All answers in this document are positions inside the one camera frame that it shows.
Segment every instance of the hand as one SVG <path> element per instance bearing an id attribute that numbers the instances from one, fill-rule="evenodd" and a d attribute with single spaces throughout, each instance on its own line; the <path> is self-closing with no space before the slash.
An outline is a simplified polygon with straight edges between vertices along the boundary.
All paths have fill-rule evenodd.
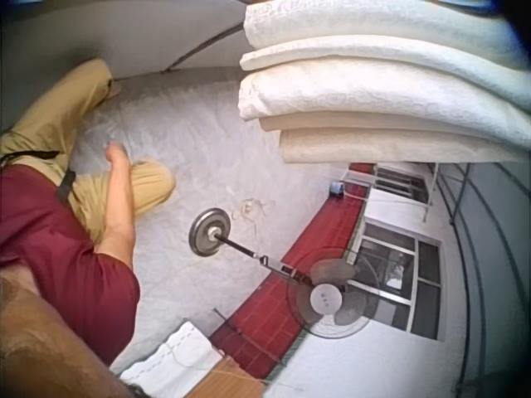
<path id="1" fill-rule="evenodd" d="M 122 143 L 110 141 L 105 150 L 105 157 L 113 165 L 123 163 L 129 164 L 129 156 Z"/>

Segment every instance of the beige trousers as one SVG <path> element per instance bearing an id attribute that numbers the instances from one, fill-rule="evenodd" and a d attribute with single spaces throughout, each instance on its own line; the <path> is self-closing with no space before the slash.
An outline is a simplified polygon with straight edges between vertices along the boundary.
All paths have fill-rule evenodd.
<path id="1" fill-rule="evenodd" d="M 11 162 L 33 167 L 59 186 L 76 143 L 76 128 L 85 114 L 107 99 L 111 81 L 112 75 L 102 60 L 87 61 L 78 66 L 48 90 L 0 138 L 0 153 L 59 151 L 60 154 L 52 160 L 24 156 Z M 107 172 L 80 175 L 68 197 L 77 219 L 96 244 L 105 230 L 108 181 Z M 175 188 L 171 172 L 154 160 L 134 163 L 131 181 L 137 220 L 148 210 L 166 201 Z"/>

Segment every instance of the window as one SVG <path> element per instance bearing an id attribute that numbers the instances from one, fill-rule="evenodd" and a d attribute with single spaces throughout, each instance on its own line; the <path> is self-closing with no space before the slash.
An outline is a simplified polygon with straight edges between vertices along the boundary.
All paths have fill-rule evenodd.
<path id="1" fill-rule="evenodd" d="M 380 191 L 428 203 L 428 191 L 423 178 L 379 167 L 376 171 L 375 185 Z"/>
<path id="2" fill-rule="evenodd" d="M 394 328 L 436 340 L 441 308 L 439 248 L 424 241 L 366 223 L 357 239 L 354 264 L 367 261 L 356 274 L 357 287 L 370 293 L 365 316 Z"/>

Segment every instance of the stack of folded blankets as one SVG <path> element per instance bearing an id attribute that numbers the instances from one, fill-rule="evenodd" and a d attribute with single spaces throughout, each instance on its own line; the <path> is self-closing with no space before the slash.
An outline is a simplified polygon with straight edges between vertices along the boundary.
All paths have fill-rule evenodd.
<path id="1" fill-rule="evenodd" d="M 288 163 L 529 158 L 531 71 L 502 17 L 421 0 L 251 5 L 243 119 Z"/>

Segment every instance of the red tiled wall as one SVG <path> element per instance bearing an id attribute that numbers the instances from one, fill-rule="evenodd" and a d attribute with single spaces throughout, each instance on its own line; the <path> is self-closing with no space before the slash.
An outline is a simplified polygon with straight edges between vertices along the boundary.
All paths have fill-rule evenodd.
<path id="1" fill-rule="evenodd" d="M 372 163 L 350 163 L 349 169 L 353 172 L 364 172 L 366 174 L 373 174 Z"/>
<path id="2" fill-rule="evenodd" d="M 358 197 L 367 194 L 366 187 L 354 184 L 347 184 L 346 191 Z M 316 260 L 340 257 L 362 205 L 362 201 L 351 197 L 329 197 L 282 261 L 308 271 Z M 269 375 L 302 329 L 291 315 L 286 290 L 285 279 L 269 274 L 210 337 L 215 347 L 233 357 L 255 378 L 264 379 Z M 234 329 L 239 329 L 245 337 Z"/>

